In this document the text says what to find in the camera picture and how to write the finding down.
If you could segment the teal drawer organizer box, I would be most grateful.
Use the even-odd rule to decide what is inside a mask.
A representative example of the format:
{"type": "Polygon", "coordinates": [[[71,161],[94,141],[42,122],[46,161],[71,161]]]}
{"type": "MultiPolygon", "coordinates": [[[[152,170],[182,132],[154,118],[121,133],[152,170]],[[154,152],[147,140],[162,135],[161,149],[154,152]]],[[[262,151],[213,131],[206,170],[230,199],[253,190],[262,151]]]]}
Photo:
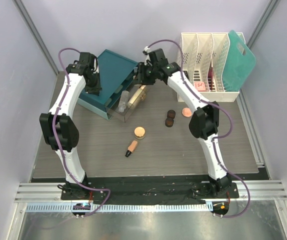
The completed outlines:
{"type": "Polygon", "coordinates": [[[110,120],[110,109],[118,103],[122,91],[132,84],[134,68],[138,62],[106,49],[98,57],[98,66],[101,85],[99,95],[88,94],[83,90],[77,103],[105,120],[110,120]]]}

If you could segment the large beige foundation bottle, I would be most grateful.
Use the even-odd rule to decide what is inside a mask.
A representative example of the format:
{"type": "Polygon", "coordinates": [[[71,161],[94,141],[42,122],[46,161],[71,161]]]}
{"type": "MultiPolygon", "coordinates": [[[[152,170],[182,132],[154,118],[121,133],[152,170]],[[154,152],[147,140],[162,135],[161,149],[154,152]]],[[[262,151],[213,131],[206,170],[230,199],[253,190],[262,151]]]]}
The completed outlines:
{"type": "Polygon", "coordinates": [[[133,94],[133,96],[128,100],[127,106],[130,109],[136,108],[136,106],[139,104],[139,102],[142,100],[142,97],[146,94],[146,85],[142,85],[139,87],[136,92],[133,94]]]}

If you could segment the dark brown jar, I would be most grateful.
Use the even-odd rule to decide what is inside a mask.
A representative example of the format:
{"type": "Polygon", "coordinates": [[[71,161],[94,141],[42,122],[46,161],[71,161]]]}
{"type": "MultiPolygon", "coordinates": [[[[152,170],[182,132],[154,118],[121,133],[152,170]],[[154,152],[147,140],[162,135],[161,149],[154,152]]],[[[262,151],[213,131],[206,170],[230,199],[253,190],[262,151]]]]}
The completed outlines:
{"type": "Polygon", "coordinates": [[[174,125],[174,119],[171,117],[167,117],[165,119],[165,126],[171,128],[174,125]]]}
{"type": "Polygon", "coordinates": [[[176,117],[176,112],[174,110],[168,110],[167,111],[167,118],[174,119],[176,117]]]}

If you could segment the dark brown jar front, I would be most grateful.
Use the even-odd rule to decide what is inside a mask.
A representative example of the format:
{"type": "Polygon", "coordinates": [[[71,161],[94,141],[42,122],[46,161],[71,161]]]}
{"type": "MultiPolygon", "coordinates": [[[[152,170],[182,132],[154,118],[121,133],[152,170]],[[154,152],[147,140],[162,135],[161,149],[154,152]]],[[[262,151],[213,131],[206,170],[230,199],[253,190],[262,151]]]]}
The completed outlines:
{"type": "Polygon", "coordinates": [[[165,126],[171,128],[174,125],[174,119],[171,117],[167,117],[165,119],[165,126]]]}

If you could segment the peach tube black cap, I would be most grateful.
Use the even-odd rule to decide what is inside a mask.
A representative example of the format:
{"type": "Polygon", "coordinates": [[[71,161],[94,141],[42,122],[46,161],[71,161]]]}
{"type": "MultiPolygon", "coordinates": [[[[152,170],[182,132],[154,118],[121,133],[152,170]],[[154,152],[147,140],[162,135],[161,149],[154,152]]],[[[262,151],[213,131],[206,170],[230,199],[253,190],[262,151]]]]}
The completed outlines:
{"type": "Polygon", "coordinates": [[[127,148],[127,151],[125,153],[125,157],[128,158],[136,150],[138,144],[139,144],[138,141],[133,140],[127,148]]]}

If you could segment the small foundation dropper bottle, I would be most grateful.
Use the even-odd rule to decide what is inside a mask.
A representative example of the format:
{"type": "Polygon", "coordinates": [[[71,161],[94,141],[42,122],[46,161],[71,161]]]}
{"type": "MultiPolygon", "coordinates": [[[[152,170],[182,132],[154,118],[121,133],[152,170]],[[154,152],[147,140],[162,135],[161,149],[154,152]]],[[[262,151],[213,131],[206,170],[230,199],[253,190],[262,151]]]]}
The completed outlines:
{"type": "Polygon", "coordinates": [[[138,67],[134,67],[133,69],[133,79],[135,79],[137,77],[137,74],[138,74],[138,67]]]}

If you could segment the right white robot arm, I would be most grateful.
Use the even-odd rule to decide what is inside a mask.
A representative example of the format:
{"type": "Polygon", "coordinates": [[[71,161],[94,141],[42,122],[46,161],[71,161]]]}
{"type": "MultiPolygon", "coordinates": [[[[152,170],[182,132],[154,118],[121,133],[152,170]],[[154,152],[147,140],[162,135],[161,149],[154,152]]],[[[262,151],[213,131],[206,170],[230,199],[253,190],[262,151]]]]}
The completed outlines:
{"type": "Polygon", "coordinates": [[[222,197],[232,185],[218,141],[219,105],[209,102],[187,79],[176,62],[170,63],[164,51],[159,48],[143,51],[144,62],[138,63],[135,80],[141,85],[153,85],[156,80],[163,81],[185,102],[192,113],[189,122],[190,133],[198,139],[208,167],[209,191],[212,196],[222,197]]]}

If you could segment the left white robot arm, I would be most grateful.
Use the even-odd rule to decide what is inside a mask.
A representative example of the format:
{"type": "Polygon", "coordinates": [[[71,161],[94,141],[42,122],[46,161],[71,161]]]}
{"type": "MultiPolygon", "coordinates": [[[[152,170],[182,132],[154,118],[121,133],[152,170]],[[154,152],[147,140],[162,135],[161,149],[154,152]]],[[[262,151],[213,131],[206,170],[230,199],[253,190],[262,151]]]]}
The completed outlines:
{"type": "Polygon", "coordinates": [[[63,86],[50,110],[40,115],[39,123],[45,143],[60,158],[66,184],[75,184],[72,193],[83,200],[89,196],[90,187],[77,151],[79,130],[73,122],[73,113],[82,91],[95,96],[100,94],[99,63],[94,54],[71,47],[60,50],[58,59],[65,74],[63,86]],[[65,67],[61,53],[67,50],[79,53],[79,59],[65,67]]]}

